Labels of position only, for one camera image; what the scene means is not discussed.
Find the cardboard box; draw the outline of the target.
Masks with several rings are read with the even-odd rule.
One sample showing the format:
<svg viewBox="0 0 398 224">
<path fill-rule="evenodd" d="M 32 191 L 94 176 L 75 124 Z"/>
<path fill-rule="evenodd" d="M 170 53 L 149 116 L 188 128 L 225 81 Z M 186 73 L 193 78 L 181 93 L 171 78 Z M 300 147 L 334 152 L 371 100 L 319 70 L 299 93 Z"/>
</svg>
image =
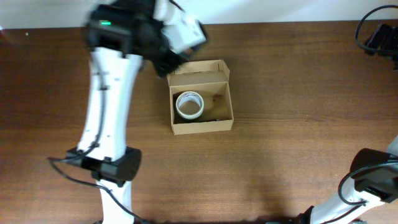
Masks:
<svg viewBox="0 0 398 224">
<path fill-rule="evenodd" d="M 175 135 L 228 131 L 234 122 L 230 70 L 224 60 L 188 62 L 167 75 Z M 203 122 L 222 119 L 217 122 Z"/>
</svg>

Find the black slim pen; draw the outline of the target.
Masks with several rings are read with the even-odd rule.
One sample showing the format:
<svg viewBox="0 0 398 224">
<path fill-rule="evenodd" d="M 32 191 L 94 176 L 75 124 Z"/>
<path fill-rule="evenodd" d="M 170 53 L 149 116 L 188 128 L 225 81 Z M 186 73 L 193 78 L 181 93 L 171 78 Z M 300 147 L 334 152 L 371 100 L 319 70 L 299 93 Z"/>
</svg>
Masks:
<svg viewBox="0 0 398 224">
<path fill-rule="evenodd" d="M 217 121 L 223 121 L 222 119 L 211 119 L 203 122 L 217 122 Z"/>
</svg>

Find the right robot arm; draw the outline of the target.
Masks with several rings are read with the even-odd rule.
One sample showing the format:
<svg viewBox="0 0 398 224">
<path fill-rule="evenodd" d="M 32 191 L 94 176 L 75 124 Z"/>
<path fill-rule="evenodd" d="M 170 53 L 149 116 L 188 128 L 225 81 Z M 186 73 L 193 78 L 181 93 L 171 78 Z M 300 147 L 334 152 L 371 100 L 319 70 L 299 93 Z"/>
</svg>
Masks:
<svg viewBox="0 0 398 224">
<path fill-rule="evenodd" d="M 354 157 L 337 193 L 311 206 L 292 223 L 358 223 L 372 208 L 397 200 L 397 139 L 385 151 L 364 148 Z"/>
</svg>

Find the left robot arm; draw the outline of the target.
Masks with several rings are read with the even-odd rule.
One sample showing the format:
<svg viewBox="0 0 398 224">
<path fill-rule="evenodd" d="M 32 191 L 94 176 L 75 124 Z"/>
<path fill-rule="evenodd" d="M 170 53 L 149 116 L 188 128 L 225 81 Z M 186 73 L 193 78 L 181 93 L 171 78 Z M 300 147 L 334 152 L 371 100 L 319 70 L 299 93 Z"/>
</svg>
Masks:
<svg viewBox="0 0 398 224">
<path fill-rule="evenodd" d="M 90 89 L 83 134 L 63 162 L 91 172 L 103 223 L 142 223 L 132 212 L 131 185 L 141 151 L 126 145 L 136 77 L 145 62 L 165 77 L 208 40 L 203 24 L 174 1 L 114 1 L 96 6 L 84 29 Z"/>
</svg>

